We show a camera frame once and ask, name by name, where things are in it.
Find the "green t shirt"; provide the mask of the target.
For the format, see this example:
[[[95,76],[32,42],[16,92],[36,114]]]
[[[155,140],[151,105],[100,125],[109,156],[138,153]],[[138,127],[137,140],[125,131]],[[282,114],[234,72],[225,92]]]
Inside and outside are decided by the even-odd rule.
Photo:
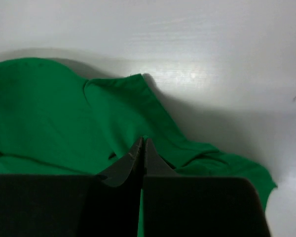
[[[84,79],[53,60],[0,62],[0,175],[96,175],[143,139],[179,175],[236,177],[262,209],[275,188],[260,164],[187,140],[140,74]],[[143,226],[143,178],[138,231]]]

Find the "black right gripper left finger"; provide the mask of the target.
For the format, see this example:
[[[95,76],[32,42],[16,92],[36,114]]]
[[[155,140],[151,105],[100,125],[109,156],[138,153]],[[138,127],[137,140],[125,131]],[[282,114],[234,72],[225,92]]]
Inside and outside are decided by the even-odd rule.
[[[0,237],[135,237],[143,139],[96,175],[0,175]]]

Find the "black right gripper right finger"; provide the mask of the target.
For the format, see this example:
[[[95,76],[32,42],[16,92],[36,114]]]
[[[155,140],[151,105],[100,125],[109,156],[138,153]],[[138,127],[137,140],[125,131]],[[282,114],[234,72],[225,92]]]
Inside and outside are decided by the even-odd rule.
[[[145,142],[143,226],[147,237],[268,237],[252,183],[236,177],[182,176]]]

